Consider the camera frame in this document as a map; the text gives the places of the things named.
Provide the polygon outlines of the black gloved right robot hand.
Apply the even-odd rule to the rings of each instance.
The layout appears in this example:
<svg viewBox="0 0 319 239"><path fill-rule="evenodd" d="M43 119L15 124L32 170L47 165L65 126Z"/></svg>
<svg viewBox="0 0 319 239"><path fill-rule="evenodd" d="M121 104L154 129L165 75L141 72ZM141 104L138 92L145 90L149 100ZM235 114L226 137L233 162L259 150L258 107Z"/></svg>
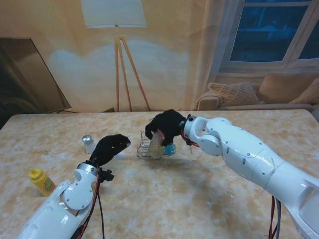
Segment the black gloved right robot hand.
<svg viewBox="0 0 319 239"><path fill-rule="evenodd" d="M158 130L164 135L162 146L166 147L173 143L175 136L181 135L184 128L186 118L179 112L170 109L158 114L154 119L146 125L145 135L148 139L152 139L153 134Z"/></svg>

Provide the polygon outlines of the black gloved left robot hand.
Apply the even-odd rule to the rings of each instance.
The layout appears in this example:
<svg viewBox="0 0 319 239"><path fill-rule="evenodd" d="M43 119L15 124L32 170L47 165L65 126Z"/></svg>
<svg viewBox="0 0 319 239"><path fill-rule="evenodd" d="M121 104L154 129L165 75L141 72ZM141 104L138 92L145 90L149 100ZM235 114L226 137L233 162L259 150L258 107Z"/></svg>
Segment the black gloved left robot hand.
<svg viewBox="0 0 319 239"><path fill-rule="evenodd" d="M129 138L122 134L108 135L98 142L89 162L94 166L103 166L130 145Z"/></svg>

